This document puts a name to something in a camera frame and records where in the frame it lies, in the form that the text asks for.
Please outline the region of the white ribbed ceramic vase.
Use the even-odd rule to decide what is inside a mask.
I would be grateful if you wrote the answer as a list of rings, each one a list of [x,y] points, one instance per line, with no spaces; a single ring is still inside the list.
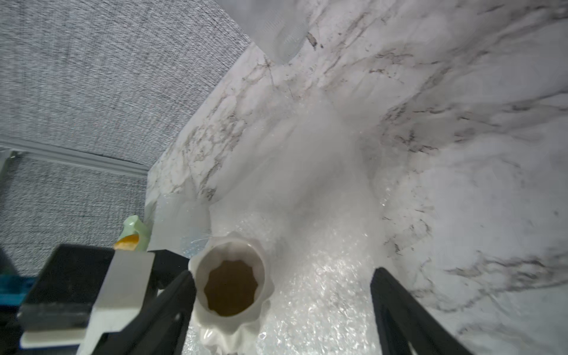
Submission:
[[[189,261],[196,288],[191,323],[212,354],[255,354],[275,291],[259,241],[237,232],[212,237]]]

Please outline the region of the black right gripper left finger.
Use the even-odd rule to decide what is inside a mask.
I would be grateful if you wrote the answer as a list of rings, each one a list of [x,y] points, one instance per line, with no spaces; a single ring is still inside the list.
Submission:
[[[180,354],[196,296],[192,274],[180,273],[123,331],[94,353]]]

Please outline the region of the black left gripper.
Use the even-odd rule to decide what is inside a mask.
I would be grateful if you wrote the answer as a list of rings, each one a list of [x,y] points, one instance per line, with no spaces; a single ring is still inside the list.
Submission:
[[[189,259],[168,250],[151,251],[151,306],[190,306]]]

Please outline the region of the clear glass vase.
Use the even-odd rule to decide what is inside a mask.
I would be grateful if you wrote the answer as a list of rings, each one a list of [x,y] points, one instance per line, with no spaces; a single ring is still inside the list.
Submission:
[[[218,0],[217,3],[275,63],[289,63],[308,35],[307,18],[299,1]]]

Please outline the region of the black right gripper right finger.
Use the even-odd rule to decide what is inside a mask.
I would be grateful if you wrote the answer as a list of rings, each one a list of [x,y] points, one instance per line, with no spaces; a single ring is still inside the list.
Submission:
[[[385,268],[374,271],[371,299],[383,354],[469,354]]]

